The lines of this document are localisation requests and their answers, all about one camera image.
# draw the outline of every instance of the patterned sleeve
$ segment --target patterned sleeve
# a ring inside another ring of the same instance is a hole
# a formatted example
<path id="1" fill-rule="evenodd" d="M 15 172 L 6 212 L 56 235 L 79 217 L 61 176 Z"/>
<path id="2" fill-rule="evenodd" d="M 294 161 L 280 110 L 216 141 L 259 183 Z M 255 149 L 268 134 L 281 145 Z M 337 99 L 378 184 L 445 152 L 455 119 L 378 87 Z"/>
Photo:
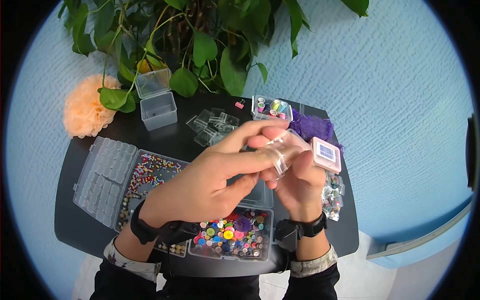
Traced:
<path id="1" fill-rule="evenodd" d="M 117 248 L 115 248 L 114 241 L 117 237 L 114 237 L 112 241 L 103 250 L 103 255 L 106 260 L 120 268 L 124 268 L 138 276 L 141 276 L 147 280 L 156 282 L 156 277 L 160 272 L 161 263 L 144 263 L 136 262 L 123 256 Z"/>
<path id="2" fill-rule="evenodd" d="M 338 257 L 333 246 L 324 256 L 307 262 L 292 261 L 290 264 L 290 276 L 302 278 L 325 271 L 329 267 L 336 264 Z"/>

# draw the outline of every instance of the floor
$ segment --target floor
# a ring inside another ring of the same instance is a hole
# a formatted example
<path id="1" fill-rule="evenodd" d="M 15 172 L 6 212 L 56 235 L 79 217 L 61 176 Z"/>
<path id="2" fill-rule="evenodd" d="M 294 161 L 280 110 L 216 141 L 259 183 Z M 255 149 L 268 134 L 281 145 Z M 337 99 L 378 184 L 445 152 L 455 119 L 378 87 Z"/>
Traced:
<path id="1" fill-rule="evenodd" d="M 387 269 L 365 260 L 372 238 L 359 231 L 360 246 L 357 252 L 338 259 L 340 280 L 335 290 L 340 300 L 386 300 L 396 269 Z M 87 300 L 94 291 L 94 277 L 99 270 L 101 259 L 87 255 L 73 288 L 72 300 Z M 260 275 L 260 297 L 263 300 L 282 299 L 288 286 L 290 272 Z M 158 276 L 157 289 L 165 281 Z"/>

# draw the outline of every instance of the black table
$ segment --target black table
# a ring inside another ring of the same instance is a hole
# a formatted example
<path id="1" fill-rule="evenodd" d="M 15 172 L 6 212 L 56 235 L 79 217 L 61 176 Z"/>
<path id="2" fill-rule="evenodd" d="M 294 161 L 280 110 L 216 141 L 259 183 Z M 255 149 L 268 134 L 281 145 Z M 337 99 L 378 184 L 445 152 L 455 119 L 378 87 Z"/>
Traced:
<path id="1" fill-rule="evenodd" d="M 175 94 L 178 122 L 148 132 L 140 118 L 140 108 L 133 113 L 118 112 L 114 121 L 100 136 L 113 140 L 136 145 L 139 149 L 174 157 L 185 161 L 193 161 L 205 148 L 193 141 L 196 133 L 185 122 L 192 116 L 198 115 L 204 108 L 223 108 L 229 115 L 240 119 L 240 124 L 252 120 L 250 114 L 251 99 L 245 99 L 245 107 L 239 109 L 234 106 L 241 98 L 227 97 L 215 94 L 201 94 L 193 98 L 183 98 Z M 288 101 L 296 110 L 303 110 L 306 115 L 316 115 L 328 118 L 323 110 L 303 106 Z M 55 202 L 55 234 L 59 241 L 74 248 L 102 258 L 103 249 L 117 233 L 98 222 L 75 203 L 73 203 L 73 185 L 78 181 L 84 161 L 88 156 L 89 147 L 95 137 L 83 139 L 73 138 L 68 147 L 57 188 Z M 338 222 L 329 221 L 326 235 L 329 242 L 335 247 L 338 256 L 355 252 L 359 246 L 357 214 L 353 200 L 350 179 L 345 162 L 342 161 L 340 175 L 346 187 L 343 197 L 344 207 Z M 274 224 L 288 218 L 288 212 L 274 194 Z M 152 251 L 149 261 L 164 261 L 162 272 L 170 269 L 173 275 L 197 277 L 228 277 L 266 274 L 283 271 L 288 268 L 287 255 L 283 249 L 273 245 L 270 258 L 267 262 L 239 262 L 230 260 L 216 260 L 186 254 L 185 258 L 167 255 L 160 251 Z"/>

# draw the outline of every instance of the pink button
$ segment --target pink button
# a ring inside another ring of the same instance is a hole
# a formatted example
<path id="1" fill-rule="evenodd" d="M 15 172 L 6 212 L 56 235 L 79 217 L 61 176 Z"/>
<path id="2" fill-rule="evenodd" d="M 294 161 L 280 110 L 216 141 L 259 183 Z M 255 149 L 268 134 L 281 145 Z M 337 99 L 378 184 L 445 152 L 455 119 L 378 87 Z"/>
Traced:
<path id="1" fill-rule="evenodd" d="M 238 230 L 236 230 L 236 231 L 233 233 L 233 235 L 234 235 L 238 240 L 243 239 L 243 236 L 244 236 L 243 232 L 238 231 Z"/>

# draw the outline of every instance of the yellow button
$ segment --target yellow button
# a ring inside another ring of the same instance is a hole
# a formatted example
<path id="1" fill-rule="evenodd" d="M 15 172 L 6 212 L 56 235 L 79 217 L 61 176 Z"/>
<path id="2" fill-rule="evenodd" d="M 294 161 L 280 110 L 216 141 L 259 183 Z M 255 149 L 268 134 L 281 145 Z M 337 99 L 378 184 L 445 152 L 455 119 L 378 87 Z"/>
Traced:
<path id="1" fill-rule="evenodd" d="M 208 234 L 209 236 L 215 235 L 215 229 L 213 229 L 213 228 L 208 228 L 208 229 L 207 229 L 207 234 Z"/>
<path id="2" fill-rule="evenodd" d="M 225 230 L 223 232 L 223 237 L 227 240 L 233 238 L 233 232 L 231 232 L 230 230 Z"/>

